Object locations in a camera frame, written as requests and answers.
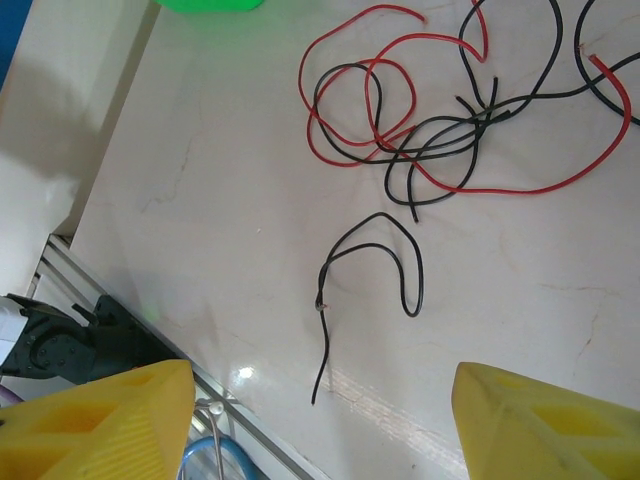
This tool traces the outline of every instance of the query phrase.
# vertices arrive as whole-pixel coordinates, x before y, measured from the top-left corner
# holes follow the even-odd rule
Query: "tangled wires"
[[[480,194],[480,193],[491,193],[491,194],[503,194],[503,195],[540,195],[543,193],[552,192],[554,190],[558,190],[563,188],[580,178],[584,177],[596,167],[598,167],[606,158],[611,155],[611,153],[617,148],[617,146],[622,141],[623,137],[627,133],[630,124],[633,122],[635,124],[640,125],[640,121],[633,117],[631,114],[631,100],[627,92],[625,91],[623,85],[620,81],[615,77],[614,73],[616,70],[628,65],[629,63],[640,58],[640,53],[636,53],[631,55],[612,67],[608,68],[605,66],[595,55],[591,55],[588,57],[589,61],[600,71],[600,75],[595,78],[590,78],[586,73],[586,70],[582,61],[582,52],[581,52],[581,44],[580,44],[580,35],[582,31],[582,25],[586,18],[586,15],[593,5],[595,0],[588,0],[584,9],[582,10],[575,30],[574,35],[574,53],[575,60],[580,70],[581,75],[585,79],[585,84],[577,89],[567,91],[567,92],[558,92],[558,93],[539,93],[540,88],[542,87],[544,81],[549,75],[553,65],[556,62],[558,54],[560,52],[560,48],[562,45],[563,38],[563,20],[562,13],[560,11],[560,7],[558,5],[557,0],[549,0],[549,5],[553,11],[554,20],[555,20],[555,41],[554,46],[551,51],[549,60],[547,61],[545,67],[542,69],[540,76],[534,84],[531,93],[528,95],[522,95],[514,98],[510,98],[507,100],[503,100],[498,102],[498,79],[494,78],[491,97],[488,102],[483,98],[480,89],[478,87],[478,83],[476,81],[475,75],[471,68],[471,63],[469,58],[467,58],[467,54],[471,54],[472,57],[475,58],[478,62],[484,62],[489,55],[489,36],[487,31],[486,22],[480,7],[486,0],[472,0],[473,6],[465,19],[462,22],[460,27],[460,31],[458,33],[458,37],[452,37],[449,35],[442,35],[437,33],[410,33],[407,35],[403,35],[391,43],[389,43],[385,48],[383,48],[378,55],[371,59],[364,59],[359,62],[353,63],[345,63],[341,65],[337,65],[331,68],[328,72],[320,77],[318,80],[316,87],[313,92],[313,98],[311,101],[307,99],[307,96],[304,93],[302,80],[304,74],[304,67],[308,60],[308,57],[311,51],[322,41],[336,34],[337,32],[347,28],[349,25],[353,24],[360,18],[368,15],[374,11],[386,10],[393,11],[402,14],[410,15],[417,20],[420,20],[423,24],[426,23],[426,18],[418,12],[415,12],[411,9],[405,7],[399,7],[395,5],[377,5],[370,7],[358,15],[354,16],[352,19],[348,20],[344,24],[336,27],[325,35],[321,36],[317,40],[315,40],[305,51],[298,71],[298,88],[302,100],[309,111],[309,119],[307,122],[307,140],[309,143],[309,147],[311,151],[325,163],[330,165],[339,166],[339,167],[355,167],[361,164],[385,164],[387,171],[384,179],[384,189],[387,197],[394,203],[399,205],[408,206],[411,209],[414,221],[418,221],[417,208],[421,205],[430,205],[437,202],[441,202],[448,198],[451,198],[453,195],[457,193],[466,193],[466,194]],[[483,38],[483,48],[482,53],[476,50],[473,46],[468,44],[464,40],[464,34],[467,29],[467,26],[471,22],[471,20],[477,17],[478,22],[480,23],[480,27],[482,30],[482,38]],[[445,41],[458,46],[459,53],[461,56],[461,60],[465,67],[465,70],[469,76],[471,88],[473,90],[473,95],[476,103],[479,105],[479,110],[476,111],[469,102],[464,100],[462,97],[456,97],[456,100],[469,112],[469,116],[466,118],[458,117],[458,116],[436,116],[427,118],[423,121],[420,121],[414,125],[407,126],[407,122],[411,119],[413,114],[415,113],[416,103],[417,103],[417,92],[416,88],[411,80],[411,77],[407,73],[407,71],[397,62],[385,58],[385,56],[394,49],[397,45],[411,41],[411,40],[438,40]],[[380,82],[379,77],[375,73],[375,68],[378,65],[387,65],[396,69],[404,78],[406,82],[410,95],[411,95],[411,104],[410,107],[405,114],[405,116],[396,123],[393,127],[385,132],[381,132],[379,130],[380,120],[383,113],[383,89]],[[320,114],[320,103],[323,98],[323,95],[327,91],[327,89],[335,82],[335,80],[346,71],[351,69],[359,69],[364,72],[364,93],[365,93],[365,106],[367,111],[367,117],[369,122],[369,127],[371,129],[372,138],[368,141],[355,142],[345,138],[341,135],[336,128],[331,126],[331,124],[322,117]],[[602,80],[607,79],[616,89],[618,95],[620,96],[622,107],[613,103],[610,99],[608,99],[604,94],[598,89],[598,83]],[[373,84],[373,91],[375,92],[374,98],[372,99],[372,95],[370,93],[370,84]],[[620,128],[620,132],[615,137],[611,145],[605,149],[605,151],[595,159],[591,164],[585,167],[580,172],[574,174],[573,176],[567,178],[564,181],[558,182],[553,185],[549,185],[544,188],[536,188],[531,190],[520,190],[520,189],[499,189],[499,188],[469,188],[467,187],[467,183],[473,175],[478,161],[478,153],[479,153],[479,144],[480,141],[487,131],[487,129],[493,125],[497,125],[504,121],[514,118],[516,115],[522,113],[527,106],[533,100],[539,99],[560,99],[560,98],[568,98],[574,95],[578,95],[587,90],[593,91],[594,94],[598,96],[600,100],[602,100],[609,108],[618,113],[623,117],[623,122]],[[347,159],[347,161],[342,160],[334,160],[327,158],[323,154],[321,154],[316,148],[312,136],[312,129],[315,123],[318,123],[324,138],[328,142],[328,144],[343,158]],[[446,128],[443,128],[436,134],[432,135],[422,146],[420,147],[408,147],[409,142],[416,137],[416,135],[423,131],[423,129],[429,125],[434,124],[435,122],[448,122],[449,125]],[[459,134],[457,137],[443,141],[442,137],[461,127],[471,128],[470,131]],[[371,151],[368,155],[355,155],[351,152],[348,152],[346,147],[375,147],[373,151]],[[467,169],[466,174],[462,178],[462,180],[457,185],[447,185],[433,175],[431,175],[427,169],[428,162],[430,160],[435,160],[439,158],[445,157],[455,157],[464,152],[472,151],[472,159],[469,164],[469,168]],[[406,181],[406,198],[400,198],[396,193],[394,193],[390,186],[390,180],[394,172],[394,167],[399,163],[410,163],[410,168],[407,173],[407,181]],[[420,172],[429,182],[431,182],[436,187],[442,189],[443,194],[429,199],[416,199],[414,195],[413,188],[413,178],[415,175],[415,171]]]
[[[340,246],[347,240],[351,235],[353,235],[356,231],[361,229],[370,221],[378,218],[386,218],[389,220],[400,232],[407,237],[409,242],[411,242],[411,246],[413,246],[413,250],[416,254],[416,263],[418,265],[418,299],[416,301],[416,306],[413,310],[409,308],[407,302],[407,294],[405,292],[405,278],[404,278],[404,269],[402,268],[402,262],[398,258],[398,256],[391,250],[389,247],[382,245],[380,243],[361,243],[354,247],[347,248],[339,253],[336,251],[340,248]],[[318,296],[316,297],[316,310],[320,312],[320,320],[322,321],[322,331],[324,333],[324,355],[322,357],[322,363],[320,364],[320,370],[318,371],[318,376],[316,378],[316,383],[313,387],[313,394],[311,395],[311,404],[314,405],[316,403],[316,395],[318,394],[318,388],[320,387],[320,380],[322,379],[322,374],[324,372],[324,368],[327,365],[327,361],[329,360],[329,329],[327,328],[327,320],[325,318],[324,311],[327,306],[324,303],[324,283],[327,279],[327,273],[329,273],[329,267],[336,260],[349,255],[350,253],[357,252],[358,250],[364,250],[366,248],[377,248],[378,250],[382,250],[387,253],[395,262],[396,267],[398,267],[398,274],[400,276],[400,301],[402,303],[402,309],[404,313],[406,313],[409,317],[417,317],[422,310],[422,302],[424,299],[424,268],[422,266],[422,254],[420,253],[420,247],[418,246],[418,242],[416,242],[415,238],[411,236],[411,234],[404,228],[400,222],[398,222],[395,218],[385,212],[374,213],[373,215],[365,218],[363,221],[358,223],[355,227],[351,228],[347,233],[345,233],[333,246],[329,255],[327,255],[327,260],[322,265],[320,269],[320,273],[318,275]]]

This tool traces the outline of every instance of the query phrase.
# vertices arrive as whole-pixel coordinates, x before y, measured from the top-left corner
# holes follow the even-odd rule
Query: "white wall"
[[[149,0],[36,0],[0,93],[0,295],[72,234],[150,34]]]

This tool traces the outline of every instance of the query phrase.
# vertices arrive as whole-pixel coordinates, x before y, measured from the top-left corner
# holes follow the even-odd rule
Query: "red wire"
[[[366,60],[360,60],[358,63],[361,64],[367,64],[369,62],[371,62],[372,59],[366,59]],[[402,76],[404,77],[405,81],[407,82],[407,85],[409,86],[409,90],[411,91],[411,107],[409,108],[409,113],[408,115],[412,114],[413,111],[415,110],[415,106],[416,106],[416,101],[417,101],[417,95],[416,95],[416,89],[415,86],[413,84],[413,81],[411,80],[411,77],[409,76],[409,74],[407,73],[407,71],[402,68],[402,66],[392,60],[386,60],[383,59],[381,60],[379,63],[384,63],[387,65],[391,65],[393,67],[395,67],[396,69],[398,69],[398,71],[402,74]],[[347,70],[350,70],[352,67],[345,67],[341,70],[338,70],[334,75],[332,75],[327,82],[322,86],[322,88],[318,91],[318,98],[316,99],[316,105],[320,104],[320,99],[322,98],[322,96],[324,95],[324,92],[327,90],[327,88],[329,88],[329,86],[340,76],[342,75],[344,72],[346,72]],[[383,136],[386,136],[388,134],[390,134],[394,129],[398,128],[400,125],[402,125],[403,123],[405,123],[406,121],[406,115],[405,118],[403,118],[400,122],[398,122],[398,124],[396,126],[394,126],[392,129],[390,129],[389,131],[387,131]],[[318,149],[316,148],[315,144],[313,143],[313,136],[311,133],[311,128],[313,126],[313,120],[314,120],[314,116],[312,114],[309,114],[309,118],[307,120],[307,142],[309,143],[309,148],[311,148],[311,151],[314,153],[314,155],[316,157],[318,157],[320,160],[322,160],[325,163],[328,163],[329,165],[333,165],[335,167],[357,167],[362,165],[362,163],[359,162],[337,162],[335,160],[331,160],[325,156],[323,156]],[[394,139],[401,137],[403,135],[406,135],[407,133],[409,133],[409,131],[411,131],[413,129],[413,127],[410,127],[408,129],[402,130],[400,133],[394,135],[394,137],[392,139],[390,139],[390,141],[393,141]],[[374,140],[367,142],[366,144],[371,144],[374,143]],[[366,157],[366,160],[371,160],[373,157],[375,157],[375,155],[378,154],[378,152],[380,151],[380,149],[376,149],[373,153],[371,153],[369,156]]]
[[[432,177],[422,166],[418,167],[416,165],[416,167],[420,169],[422,174],[425,177],[427,177],[427,179],[431,183],[433,183],[437,187],[442,188],[443,190],[446,190],[448,192],[455,192],[455,193],[495,193],[495,194],[501,194],[501,195],[541,195],[543,193],[549,193],[549,192],[553,192],[555,190],[559,190],[559,189],[561,189],[563,187],[566,187],[567,185],[571,185],[572,183],[576,182],[577,180],[580,180],[582,177],[584,177],[585,175],[587,175],[588,173],[593,171],[596,167],[598,167],[598,165],[600,165],[602,162],[604,162],[613,153],[613,151],[616,148],[618,148],[618,145],[620,145],[620,142],[622,142],[622,139],[627,134],[627,131],[629,130],[629,126],[631,125],[631,99],[629,98],[629,94],[625,90],[624,85],[622,85],[622,83],[620,82],[620,80],[618,80],[618,78],[614,75],[614,73],[611,70],[609,70],[607,68],[607,66],[604,63],[602,63],[600,61],[600,59],[596,55],[590,55],[589,56],[589,60],[591,61],[591,63],[593,63],[596,66],[596,68],[598,70],[600,70],[601,73],[603,73],[605,75],[605,77],[607,77],[607,80],[609,80],[611,82],[611,84],[615,87],[616,91],[620,95],[620,98],[622,99],[623,110],[624,110],[624,119],[622,121],[622,126],[620,127],[620,131],[618,132],[618,135],[613,140],[611,145],[609,145],[607,147],[607,149],[604,152],[602,152],[602,154],[598,158],[596,158],[587,167],[585,167],[584,169],[582,169],[581,171],[579,171],[575,175],[567,178],[566,180],[563,180],[562,182],[555,183],[553,185],[549,185],[548,187],[544,187],[544,188],[536,188],[536,189],[533,189],[533,190],[512,190],[512,189],[505,189],[505,188],[457,188],[457,187],[452,187],[451,185],[446,185],[446,184],[438,181],[437,179]]]
[[[477,0],[471,0],[471,2],[474,5],[477,4]],[[305,65],[305,62],[306,62],[307,57],[309,56],[309,53],[311,52],[311,50],[316,45],[318,45],[320,42],[322,42],[323,40],[327,39],[331,35],[339,32],[340,30],[348,27],[349,25],[351,25],[352,23],[354,23],[355,21],[357,21],[361,17],[363,17],[363,16],[365,16],[365,15],[367,15],[367,14],[373,12],[373,11],[380,10],[380,9],[394,10],[394,11],[399,11],[401,13],[406,13],[406,14],[409,14],[409,15],[412,15],[412,16],[418,18],[423,23],[426,23],[426,18],[423,15],[421,15],[421,14],[419,14],[419,13],[413,11],[413,10],[410,10],[408,8],[399,7],[399,6],[396,6],[396,5],[376,5],[376,6],[370,7],[368,9],[366,9],[366,10],[363,10],[362,12],[360,12],[359,14],[357,14],[356,16],[354,16],[353,18],[351,18],[347,22],[345,22],[342,25],[334,28],[333,30],[327,32],[326,34],[324,34],[323,36],[321,36],[320,38],[315,40],[307,48],[307,50],[305,51],[305,53],[304,53],[304,55],[302,57],[302,60],[300,62],[300,67],[299,67],[299,70],[298,70],[298,90],[300,92],[300,96],[301,96],[305,106],[309,110],[309,118],[308,118],[308,121],[307,121],[307,141],[308,141],[309,147],[311,148],[311,150],[314,153],[314,155],[316,155],[316,157],[318,157],[323,162],[326,162],[326,163],[328,163],[330,165],[335,165],[335,166],[339,166],[339,167],[355,167],[355,166],[361,165],[361,163],[359,163],[359,162],[353,162],[353,163],[337,162],[335,160],[331,160],[331,159],[328,159],[328,158],[324,157],[317,150],[317,148],[315,147],[315,144],[313,143],[312,126],[313,126],[313,121],[314,120],[317,120],[318,122],[320,122],[339,141],[345,143],[346,145],[353,146],[353,147],[364,147],[364,146],[367,146],[367,145],[371,145],[373,143],[379,143],[381,145],[384,145],[386,148],[393,149],[394,147],[393,147],[391,142],[403,137],[404,135],[408,134],[409,132],[411,132],[415,128],[415,126],[405,128],[402,131],[400,131],[398,133],[395,133],[390,138],[388,138],[388,139],[386,138],[389,135],[391,135],[392,133],[394,133],[396,130],[398,130],[402,125],[404,125],[404,123],[413,114],[413,112],[415,110],[415,107],[416,107],[416,103],[417,103],[417,100],[416,100],[417,95],[416,95],[416,91],[415,91],[415,86],[414,86],[410,76],[406,72],[406,70],[402,66],[400,66],[398,63],[383,58],[383,56],[387,52],[389,52],[392,48],[394,48],[397,45],[399,45],[400,43],[403,43],[403,42],[408,41],[408,40],[413,40],[413,39],[431,39],[431,40],[441,40],[441,41],[446,41],[446,42],[457,44],[457,45],[461,46],[462,48],[467,49],[481,63],[486,61],[486,59],[488,57],[488,54],[489,54],[489,35],[488,35],[488,31],[487,31],[487,26],[486,26],[486,22],[485,22],[485,19],[484,19],[484,15],[482,14],[480,9],[477,9],[476,13],[478,15],[478,21],[480,23],[480,27],[482,29],[482,42],[483,42],[482,54],[478,53],[478,51],[474,47],[469,45],[467,42],[464,42],[464,41],[462,41],[462,40],[460,40],[460,39],[458,39],[456,37],[451,37],[449,35],[442,35],[442,34],[437,34],[437,33],[412,33],[412,34],[408,34],[408,35],[403,35],[402,37],[395,39],[394,41],[389,43],[385,48],[383,48],[380,51],[380,53],[378,53],[378,55],[376,55],[375,58],[366,59],[366,60],[362,60],[361,62],[359,62],[359,63],[362,63],[362,64],[369,64],[369,67],[367,68],[367,71],[366,71],[366,74],[365,74],[364,93],[365,93],[365,103],[366,103],[366,108],[367,108],[367,117],[368,117],[369,126],[371,128],[371,131],[373,132],[374,138],[373,138],[373,140],[366,141],[366,142],[354,142],[354,141],[347,140],[346,138],[341,136],[326,120],[321,118],[321,116],[313,109],[313,107],[311,106],[311,104],[309,103],[307,98],[305,97],[304,90],[302,88],[302,76],[303,76],[304,65]],[[598,70],[600,70],[601,73],[603,73],[605,75],[605,77],[607,77],[607,79],[611,82],[611,84],[615,87],[616,91],[620,95],[620,98],[622,99],[623,109],[624,109],[624,119],[623,119],[623,122],[622,122],[622,126],[620,128],[620,131],[619,131],[618,135],[616,136],[616,138],[611,143],[611,145],[609,145],[609,147],[607,147],[607,149],[596,160],[594,160],[591,164],[589,164],[587,167],[585,167],[583,170],[581,170],[577,174],[567,178],[566,180],[563,180],[562,182],[550,185],[548,187],[537,188],[537,189],[532,189],[532,190],[514,190],[514,189],[503,189],[503,188],[458,188],[458,187],[453,187],[451,185],[447,185],[447,184],[444,184],[444,183],[440,182],[438,179],[436,179],[433,176],[431,176],[429,174],[429,172],[427,172],[427,170],[422,165],[420,165],[420,163],[412,162],[413,165],[415,165],[415,167],[418,169],[418,171],[420,173],[422,173],[422,175],[424,175],[425,178],[427,178],[431,183],[433,183],[434,185],[436,185],[437,187],[439,187],[439,188],[441,188],[441,189],[443,189],[445,191],[454,192],[454,193],[474,193],[474,194],[487,194],[487,193],[489,193],[489,194],[502,194],[502,195],[540,195],[540,194],[543,194],[543,193],[548,193],[548,192],[552,192],[552,191],[561,189],[563,187],[566,187],[567,185],[570,185],[570,184],[576,182],[577,180],[581,179],[582,177],[584,177],[585,175],[587,175],[591,171],[593,171],[595,168],[597,168],[602,162],[604,162],[613,153],[613,151],[622,142],[622,139],[626,135],[627,131],[629,130],[629,126],[631,124],[631,108],[632,108],[631,107],[631,100],[629,99],[629,95],[627,94],[624,86],[618,80],[618,78],[613,74],[613,72],[611,72],[607,68],[607,66],[604,65],[600,61],[600,59],[598,59],[598,57],[596,55],[591,55],[589,57],[589,60],[598,68]],[[370,82],[370,79],[371,79],[371,74],[373,72],[373,69],[378,64],[387,64],[387,65],[390,65],[390,66],[393,66],[394,68],[396,68],[402,74],[402,76],[404,77],[404,79],[407,82],[407,85],[409,87],[409,90],[411,92],[411,106],[409,107],[409,111],[405,114],[405,116],[402,118],[402,120],[400,120],[396,125],[394,125],[392,128],[390,128],[389,130],[387,130],[384,133],[380,133],[378,131],[378,129],[376,128],[376,126],[375,126],[375,121],[374,121],[374,118],[373,118],[373,108],[371,106],[371,99],[370,99],[370,95],[369,95],[369,82]],[[332,75],[327,80],[327,82],[323,85],[323,87],[318,92],[318,98],[316,99],[316,104],[320,103],[320,99],[322,98],[322,96],[324,95],[326,90],[329,88],[329,86],[331,84],[333,84],[333,82],[340,75],[342,75],[344,72],[346,72],[350,68],[351,67],[345,67],[344,69],[339,70],[338,72],[336,72],[334,75]],[[366,157],[366,159],[367,160],[371,160],[372,158],[374,158],[379,153],[379,151],[380,151],[379,148],[374,150],[372,153],[370,153]],[[404,158],[409,158],[408,155],[406,155],[406,154],[403,154],[402,156]]]
[[[471,0],[473,6],[475,7],[478,3],[478,0]],[[484,14],[482,10],[479,8],[476,11],[476,15],[478,15],[478,22],[480,22],[480,29],[482,30],[482,61],[484,63],[487,58],[489,58],[489,31],[487,30],[487,22],[484,20]]]
[[[421,15],[420,13],[411,10],[409,8],[405,8],[405,7],[399,7],[396,5],[375,5],[373,7],[370,7],[368,9],[363,10],[362,12],[360,12],[359,14],[355,15],[354,17],[352,17],[351,19],[349,19],[348,21],[346,21],[345,23],[339,25],[338,27],[334,28],[333,30],[325,33],[324,35],[322,35],[320,38],[316,39],[308,48],[307,50],[304,52],[303,56],[302,56],[302,60],[300,62],[300,67],[298,69],[298,91],[300,93],[300,97],[302,98],[302,101],[304,102],[305,106],[307,107],[307,109],[309,110],[309,119],[307,121],[307,142],[309,143],[309,148],[311,149],[311,151],[314,153],[314,155],[319,158],[320,160],[322,160],[325,163],[328,163],[330,165],[334,165],[334,166],[338,166],[338,167],[356,167],[358,165],[360,165],[360,163],[358,162],[353,162],[353,163],[349,163],[349,162],[338,162],[335,160],[331,160],[325,156],[323,156],[318,149],[315,147],[315,144],[313,143],[313,137],[312,137],[312,133],[311,133],[311,129],[313,126],[313,120],[317,120],[319,122],[322,123],[322,125],[329,131],[331,132],[339,141],[341,141],[342,143],[352,146],[352,147],[363,147],[363,146],[367,146],[367,145],[371,145],[376,143],[376,141],[380,141],[380,139],[384,139],[385,137],[387,137],[388,135],[391,135],[393,132],[395,132],[398,128],[400,128],[402,125],[404,125],[406,123],[406,121],[411,117],[411,115],[413,115],[415,108],[416,108],[416,103],[417,103],[417,95],[416,95],[416,91],[415,91],[415,86],[411,80],[411,77],[409,77],[409,74],[406,72],[406,70],[400,66],[399,64],[397,64],[396,62],[392,62],[392,61],[388,61],[382,58],[378,58],[375,60],[375,64],[378,63],[386,63],[388,65],[394,66],[396,69],[398,69],[398,71],[400,71],[400,73],[403,75],[405,81],[407,82],[407,85],[409,87],[409,90],[411,92],[411,105],[409,107],[409,110],[407,111],[407,113],[405,114],[405,116],[398,122],[396,123],[393,127],[391,127],[389,130],[387,130],[384,133],[380,133],[378,132],[376,129],[374,129],[374,138],[369,140],[369,141],[365,141],[365,142],[355,142],[352,140],[348,140],[345,137],[343,137],[342,135],[340,135],[335,128],[333,128],[326,120],[324,120],[318,112],[316,112],[312,105],[309,103],[309,101],[307,100],[306,96],[304,95],[304,89],[302,87],[302,77],[303,77],[303,71],[304,71],[304,66],[307,60],[307,57],[309,56],[311,50],[313,50],[313,48],[315,46],[317,46],[320,42],[322,42],[323,40],[329,38],[330,36],[334,35],[335,33],[339,32],[340,30],[348,27],[349,25],[353,24],[354,22],[356,22],[358,19],[364,17],[365,15],[374,12],[376,10],[392,10],[392,11],[398,11],[401,13],[406,13],[408,15],[411,15],[413,17],[418,18],[419,20],[421,20],[424,24],[427,23],[427,19],[426,17],[424,17],[423,15]],[[487,58],[488,55],[488,50],[489,50],[489,45],[488,45],[488,33],[487,33],[487,27],[486,27],[486,22],[484,20],[484,16],[482,15],[482,12],[480,9],[477,9],[477,15],[478,15],[478,20],[480,22],[480,26],[482,29],[482,38],[483,38],[483,54],[482,57],[478,58],[477,52],[475,51],[475,49],[473,49],[473,47],[471,47],[470,45],[468,45],[466,42],[460,42],[458,39],[454,38],[454,37],[449,37],[446,35],[438,35],[438,34],[423,34],[425,35],[424,38],[435,38],[435,39],[439,39],[439,40],[446,40],[446,41],[452,41],[453,43],[457,43],[460,44],[461,46],[469,49],[474,56],[476,56],[476,58],[478,58],[480,61],[484,62],[484,60]],[[372,60],[371,59],[367,59],[367,60],[363,60],[360,63],[366,64],[366,63],[371,63]],[[316,104],[319,104],[320,99],[322,98],[322,95],[324,94],[324,92],[327,90],[327,88],[345,71],[347,71],[349,68],[345,67],[344,69],[336,72],[336,74],[334,74],[323,86],[323,88],[320,90],[319,94],[318,94],[318,98],[316,99]],[[367,107],[370,108],[370,99],[368,98],[368,91],[367,91]],[[403,135],[408,134],[411,130],[413,130],[413,126],[408,127],[406,129],[404,129],[403,131],[401,131],[400,133],[394,135],[393,139],[397,139],[402,137]],[[387,147],[390,146],[389,143],[385,142],[385,145]],[[372,159],[375,155],[377,155],[377,153],[380,151],[380,149],[376,149],[374,152],[372,152],[370,155],[368,155],[366,157],[367,160]]]
[[[373,7],[369,7],[365,10],[363,10],[362,12],[358,13],[357,15],[355,15],[354,17],[352,17],[351,19],[347,20],[345,23],[343,23],[342,25],[337,26],[336,28],[334,28],[333,30],[330,30],[329,32],[325,33],[324,35],[322,35],[321,37],[319,37],[318,39],[314,40],[313,43],[311,45],[309,45],[309,47],[307,48],[307,50],[304,52],[304,55],[302,55],[302,60],[300,61],[300,67],[298,68],[298,92],[300,93],[300,97],[302,98],[302,101],[304,102],[305,106],[307,107],[307,110],[309,110],[309,114],[315,118],[318,122],[322,123],[322,125],[329,130],[336,138],[338,138],[342,143],[346,144],[346,145],[350,145],[352,147],[363,147],[363,146],[367,146],[367,145],[371,145],[373,143],[375,143],[375,139],[372,139],[370,141],[367,142],[354,142],[354,141],[350,141],[347,140],[346,138],[344,138],[343,136],[341,136],[331,125],[329,125],[328,122],[326,122],[324,119],[322,119],[320,117],[320,115],[314,111],[311,103],[307,100],[307,97],[304,94],[304,89],[302,87],[302,74],[304,71],[304,65],[307,61],[307,57],[309,56],[309,54],[311,53],[311,50],[313,50],[313,48],[318,45],[320,42],[322,42],[323,40],[326,40],[327,38],[329,38],[330,36],[334,35],[335,33],[339,32],[340,30],[343,30],[344,28],[348,27],[349,25],[355,23],[357,20],[359,20],[360,18],[364,17],[365,15],[368,15],[371,12],[377,11],[377,10],[391,10],[391,11],[397,11],[400,13],[406,13],[408,15],[411,15],[415,18],[417,18],[418,20],[420,20],[423,24],[427,23],[427,18],[414,11],[411,10],[409,8],[406,7],[400,7],[398,5],[386,5],[386,4],[382,4],[382,5],[374,5]],[[412,95],[415,95],[415,90],[412,88]],[[407,112],[407,114],[404,116],[404,118],[398,122],[397,125],[395,125],[393,128],[391,128],[389,131],[385,132],[385,135],[389,135],[392,132],[394,132],[395,130],[397,130],[398,128],[400,128],[401,125],[403,125],[413,114],[413,111],[415,110],[415,102],[412,103],[409,112]]]
[[[384,135],[382,135],[375,126],[375,121],[373,119],[373,109],[371,108],[371,99],[369,95],[369,80],[371,79],[371,73],[373,72],[373,69],[378,63],[382,61],[382,57],[384,56],[385,53],[387,53],[389,50],[400,45],[403,42],[406,42],[408,40],[415,40],[415,39],[442,40],[444,42],[454,43],[468,50],[474,57],[476,57],[476,59],[480,63],[484,62],[482,55],[480,55],[475,48],[473,48],[464,40],[460,40],[459,38],[452,37],[450,35],[442,35],[440,33],[410,33],[408,35],[403,35],[399,38],[396,38],[389,45],[384,47],[380,51],[380,53],[376,55],[373,61],[369,63],[369,68],[367,68],[367,73],[364,76],[364,98],[367,106],[367,117],[369,119],[369,127],[371,127],[373,136],[376,142],[382,143],[387,148],[393,148],[393,146],[385,141]]]

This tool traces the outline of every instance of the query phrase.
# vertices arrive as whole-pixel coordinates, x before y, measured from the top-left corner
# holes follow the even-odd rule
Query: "black bracket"
[[[75,384],[132,368],[178,358],[133,315],[109,295],[93,312],[73,309],[88,322],[82,326],[57,308],[17,295],[27,324],[0,367],[0,375],[45,379],[63,377]]]

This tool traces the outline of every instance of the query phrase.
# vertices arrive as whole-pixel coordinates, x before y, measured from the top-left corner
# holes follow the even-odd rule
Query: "white marble surface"
[[[449,401],[460,361],[640,408],[637,127],[570,188],[537,198],[457,196],[421,209],[413,225],[386,200],[383,167],[328,167],[304,138],[295,86],[302,52],[370,4],[268,0],[241,15],[161,12],[73,251],[331,478],[465,478]],[[463,0],[405,4],[450,34],[469,8]],[[566,41],[543,91],[580,85],[569,40],[582,4],[562,2]],[[501,98],[527,92],[553,42],[548,3],[489,0],[484,10],[492,53],[476,68],[483,89],[497,74]],[[607,63],[633,53],[638,13],[633,0],[597,4],[587,51]],[[398,15],[365,20],[310,59],[307,91],[327,68],[417,28]],[[469,40],[479,44],[477,26]],[[393,52],[414,74],[421,117],[460,113],[454,95],[472,98],[457,55],[433,42]],[[638,68],[620,72],[635,105]],[[345,81],[324,107],[355,134],[366,132],[361,89]],[[391,116],[404,95],[389,92]],[[537,102],[487,134],[471,185],[563,179],[599,155],[620,122],[590,93]],[[437,173],[453,181],[451,165]],[[325,290],[330,374],[311,407],[322,356],[318,270],[340,235],[381,209],[419,241],[424,309],[403,315],[396,272],[379,252],[336,264]],[[377,224],[358,238],[400,248],[415,288],[400,237]]]

